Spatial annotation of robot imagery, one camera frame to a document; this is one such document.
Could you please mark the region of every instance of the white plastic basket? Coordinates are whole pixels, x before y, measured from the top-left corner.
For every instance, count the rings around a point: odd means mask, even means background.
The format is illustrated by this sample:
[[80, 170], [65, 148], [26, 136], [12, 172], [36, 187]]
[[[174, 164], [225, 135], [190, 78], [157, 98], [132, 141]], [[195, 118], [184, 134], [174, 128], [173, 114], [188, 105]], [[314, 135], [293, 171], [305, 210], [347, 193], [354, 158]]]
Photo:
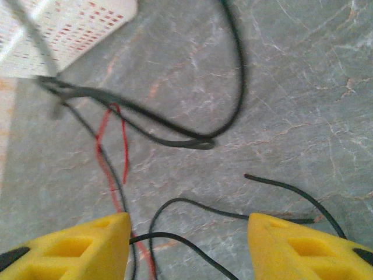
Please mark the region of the white plastic basket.
[[[61, 71], [137, 12], [136, 0], [18, 0]], [[43, 53], [0, 0], [0, 76], [48, 75]]]

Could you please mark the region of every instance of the marble floor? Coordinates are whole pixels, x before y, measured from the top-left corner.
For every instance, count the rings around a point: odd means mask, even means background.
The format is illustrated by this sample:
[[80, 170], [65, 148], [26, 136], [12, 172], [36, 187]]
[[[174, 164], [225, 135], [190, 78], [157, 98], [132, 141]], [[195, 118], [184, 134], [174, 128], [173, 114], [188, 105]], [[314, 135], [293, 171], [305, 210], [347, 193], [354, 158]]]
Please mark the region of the marble floor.
[[[248, 172], [309, 192], [349, 239], [373, 247], [373, 1], [232, 3], [250, 57], [245, 109], [214, 150], [167, 148], [127, 129], [133, 228], [146, 233], [155, 211], [179, 196], [245, 214], [320, 216], [296, 194], [247, 181]], [[228, 32], [216, 1], [139, 1], [132, 22], [62, 76], [211, 131], [229, 115], [237, 91]], [[32, 80], [20, 80], [16, 93], [0, 195], [1, 250], [114, 212], [89, 134], [67, 111], [52, 120], [53, 100]], [[104, 110], [86, 99], [73, 104], [97, 129]], [[120, 172], [118, 120], [103, 143]], [[312, 227], [334, 234], [325, 218]], [[187, 237], [239, 279], [254, 279], [245, 221], [178, 203], [156, 228]], [[165, 279], [222, 279], [181, 244], [157, 240], [156, 254]]]

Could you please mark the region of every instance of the black wire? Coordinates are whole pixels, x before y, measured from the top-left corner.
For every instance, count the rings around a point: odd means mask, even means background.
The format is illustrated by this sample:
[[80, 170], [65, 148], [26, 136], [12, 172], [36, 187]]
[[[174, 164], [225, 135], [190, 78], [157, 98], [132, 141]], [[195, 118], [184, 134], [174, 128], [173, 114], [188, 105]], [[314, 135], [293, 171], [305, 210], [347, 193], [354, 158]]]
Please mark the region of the black wire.
[[192, 140], [187, 140], [187, 141], [168, 141], [168, 140], [158, 138], [146, 132], [140, 126], [136, 125], [133, 121], [129, 120], [128, 118], [123, 117], [122, 115], [117, 113], [115, 110], [113, 110], [113, 112], [117, 116], [126, 120], [128, 124], [131, 125], [138, 132], [140, 132], [141, 134], [148, 137], [152, 141], [155, 141], [161, 145], [179, 147], [179, 148], [190, 148], [190, 149], [212, 149], [215, 146], [215, 142], [212, 141], [212, 139], [226, 132], [237, 120], [237, 117], [242, 108], [242, 104], [244, 102], [246, 86], [248, 83], [248, 71], [246, 69], [246, 65], [248, 63], [245, 57], [246, 53], [244, 51], [244, 47], [240, 39], [240, 34], [237, 29], [235, 18], [231, 12], [231, 9], [228, 6], [227, 1], [219, 0], [218, 2], [220, 3], [222, 10], [224, 11], [224, 14], [227, 19], [227, 23], [229, 25], [231, 34], [233, 36], [233, 41], [235, 43], [235, 54], [236, 54], [236, 59], [237, 59], [237, 64], [238, 64], [237, 66], [238, 68], [238, 94], [237, 94], [237, 100], [235, 103], [235, 107], [232, 113], [230, 114], [228, 120], [223, 125], [221, 125], [218, 129], [214, 130], [213, 132], [210, 132], [208, 134], [197, 133], [181, 125], [178, 125], [170, 120], [166, 120], [162, 115], [157, 114], [141, 106], [140, 104], [136, 104], [134, 101], [128, 100], [119, 95], [115, 95], [107, 90], [95, 89], [95, 88], [89, 88], [89, 87], [87, 88], [78, 87], [78, 86], [74, 86], [66, 82], [58, 81], [56, 78], [41, 77], [41, 76], [38, 77], [38, 82], [41, 86], [47, 89], [48, 89], [48, 84], [50, 86], [58, 86], [59, 89], [55, 88], [54, 94], [58, 95], [62, 99], [63, 102], [71, 98], [87, 96], [87, 97], [93, 98], [94, 100], [101, 103], [105, 107], [107, 107], [110, 103], [117, 103], [175, 132], [178, 132], [187, 137], [194, 138]]
[[[186, 203], [192, 204], [194, 206], [197, 206], [199, 208], [202, 208], [206, 211], [209, 211], [209, 212], [221, 215], [221, 216], [225, 216], [225, 217], [236, 218], [236, 219], [245, 220], [245, 221], [248, 221], [248, 219], [249, 219], [249, 215], [241, 215], [241, 214], [237, 214], [237, 213], [221, 211], [221, 210], [203, 205], [203, 204], [201, 204], [197, 201], [194, 201], [194, 200], [191, 200], [191, 199], [188, 199], [188, 198], [179, 197], [179, 198], [173, 198], [173, 199], [167, 201], [165, 204], [163, 204], [158, 209], [158, 211], [154, 214], [154, 216], [152, 218], [152, 221], [150, 222], [149, 233], [153, 232], [153, 229], [156, 225], [156, 220], [158, 219], [158, 217], [160, 216], [162, 211], [165, 208], [167, 208], [170, 204], [175, 203], [175, 202], [186, 202]], [[288, 220], [290, 222], [293, 222], [293, 223], [299, 223], [299, 224], [312, 224], [312, 223], [314, 223], [313, 219], [286, 219], [286, 220]], [[154, 266], [156, 267], [156, 279], [157, 279], [158, 274], [160, 274], [161, 272], [160, 272], [159, 266], [157, 264], [156, 256], [154, 254], [154, 246], [153, 246], [153, 239], [152, 238], [149, 239], [149, 251], [150, 251], [150, 256], [151, 256], [151, 258], [154, 262]]]
[[[75, 110], [70, 104], [63, 103], [62, 105], [69, 109], [69, 111], [73, 114], [73, 116], [89, 132], [89, 134], [92, 136], [92, 138], [94, 140], [96, 140], [97, 139], [96, 138], [97, 134], [95, 133], [93, 128], [88, 124], [88, 122], [82, 117], [82, 115], [80, 115], [80, 113], [77, 110]], [[105, 160], [105, 163], [106, 163], [107, 167], [109, 168], [110, 173], [112, 174], [112, 176], [114, 178], [115, 184], [117, 185], [117, 189], [119, 191], [119, 196], [121, 197], [123, 210], [124, 210], [124, 212], [129, 213], [128, 212], [128, 207], [126, 205], [126, 199], [125, 199], [125, 196], [124, 196], [124, 192], [123, 192], [123, 189], [122, 189], [122, 184], [119, 180], [119, 176], [118, 176], [117, 172], [115, 171], [114, 166], [110, 162], [109, 157], [108, 157], [107, 152], [104, 149], [104, 147], [102, 145], [99, 145], [99, 149], [100, 149], [100, 154], [103, 156], [103, 158]], [[136, 279], [136, 274], [137, 274], [137, 267], [138, 267], [137, 252], [136, 252], [136, 246], [134, 244], [131, 247], [132, 247], [132, 256], [133, 256], [133, 268], [132, 268], [131, 280], [135, 280]]]
[[217, 263], [215, 260], [210, 258], [208, 255], [206, 255], [205, 252], [203, 252], [200, 248], [198, 248], [195, 244], [190, 242], [188, 239], [185, 239], [179, 235], [173, 234], [173, 233], [168, 233], [168, 232], [153, 232], [153, 233], [147, 233], [140, 235], [138, 237], [132, 238], [129, 241], [129, 244], [134, 244], [136, 242], [146, 240], [146, 239], [151, 239], [151, 238], [158, 238], [158, 237], [163, 237], [163, 238], [169, 238], [169, 239], [174, 239], [177, 240], [181, 243], [184, 243], [187, 245], [190, 249], [192, 249], [194, 252], [199, 254], [205, 261], [207, 261], [210, 265], [215, 267], [217, 270], [219, 270], [222, 274], [224, 274], [228, 279], [232, 280], [238, 280], [236, 276], [234, 276], [229, 270], [224, 268], [222, 265]]
[[285, 189], [290, 190], [290, 191], [294, 191], [295, 193], [304, 197], [306, 200], [308, 200], [310, 203], [312, 203], [321, 212], [321, 214], [323, 214], [325, 216], [325, 218], [332, 225], [332, 227], [337, 232], [339, 237], [347, 239], [346, 235], [344, 234], [342, 228], [339, 226], [339, 224], [337, 223], [335, 218], [328, 212], [328, 210], [325, 209], [324, 206], [322, 206], [315, 198], [313, 198], [312, 196], [307, 194], [305, 191], [302, 191], [302, 190], [300, 190], [299, 188], [297, 188], [293, 185], [289, 185], [289, 184], [285, 184], [285, 183], [282, 183], [282, 182], [273, 181], [273, 180], [269, 180], [269, 179], [265, 179], [265, 178], [260, 178], [260, 177], [253, 176], [253, 175], [250, 175], [250, 174], [245, 174], [244, 176], [245, 176], [246, 179], [249, 179], [249, 180], [252, 180], [252, 181], [265, 183], [265, 184], [285, 188]]

